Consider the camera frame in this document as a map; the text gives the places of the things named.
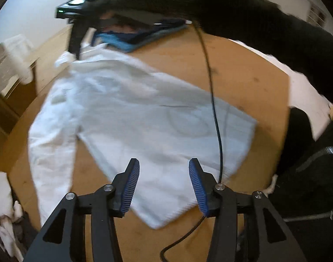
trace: wooden furniture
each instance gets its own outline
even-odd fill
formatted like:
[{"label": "wooden furniture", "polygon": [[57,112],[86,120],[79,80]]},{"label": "wooden furniture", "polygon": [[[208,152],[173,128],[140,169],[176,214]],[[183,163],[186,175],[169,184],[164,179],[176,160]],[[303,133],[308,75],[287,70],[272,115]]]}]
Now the wooden furniture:
[{"label": "wooden furniture", "polygon": [[[66,42],[65,33],[61,35],[61,42]],[[250,152],[237,174],[227,184],[235,191],[251,193],[267,186],[280,155],[288,120],[288,76],[230,40],[206,34],[204,40],[214,73],[215,95],[258,121]],[[45,45],[43,50],[50,52],[60,46],[63,44],[49,42],[47,50]],[[163,72],[209,90],[204,55],[193,28],[162,38],[131,55]],[[51,85],[39,93],[21,116],[0,154],[0,171],[8,173],[10,184],[37,228],[40,228],[39,214],[29,169],[27,134]],[[108,182],[84,144],[78,140],[71,190],[83,195],[94,192]],[[154,230],[132,211],[128,212],[123,219],[115,220],[124,261],[159,261],[159,251],[184,235],[200,217],[201,213],[195,207],[162,229]],[[213,222],[207,219],[189,238],[169,250],[166,257],[172,262],[205,261]],[[88,226],[87,237],[90,237]],[[88,261],[92,261],[89,247],[87,256]]]}]

